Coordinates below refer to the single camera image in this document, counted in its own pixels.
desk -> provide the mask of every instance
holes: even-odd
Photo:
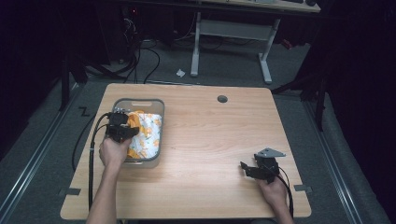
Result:
[[[218,102],[225,95],[227,103]],[[301,185],[290,146],[271,92],[264,88],[110,84],[95,122],[120,98],[164,101],[160,163],[153,169],[122,168],[117,185],[117,217],[249,218],[273,217],[257,183],[245,177],[240,161],[253,166],[253,154],[271,147],[287,154],[278,158],[289,176],[294,215],[308,217],[311,208]],[[102,141],[104,130],[96,136]],[[90,139],[82,152],[61,211],[65,219],[88,215]],[[104,166],[95,153],[93,193]]]
[[[217,4],[225,4],[225,5],[236,5],[241,7],[258,7],[258,8],[270,8],[276,10],[291,10],[298,12],[320,12],[320,7],[315,4],[313,7],[308,6],[306,3],[292,3],[285,1],[275,0],[274,3],[271,4],[263,4],[256,3],[255,1],[247,1],[247,0],[202,0],[202,2],[207,3],[217,3]],[[244,23],[236,23],[236,22],[227,22],[227,21],[212,21],[212,20],[201,20],[201,13],[197,13],[197,20],[195,26],[195,45],[192,53],[192,61],[191,61],[191,75],[193,77],[198,76],[198,68],[199,68],[199,42],[200,35],[219,35],[219,36],[227,36],[227,37],[237,37],[237,38],[245,38],[245,39],[255,39],[255,40],[263,40],[266,41],[266,44],[263,48],[263,52],[259,53],[260,65],[262,67],[262,75],[264,78],[264,82],[266,84],[271,84],[271,74],[267,64],[267,57],[270,51],[270,48],[274,42],[274,38],[276,36],[276,31],[280,23],[280,18],[275,19],[274,24],[272,26],[263,26],[263,25],[253,25],[253,24],[244,24]]]

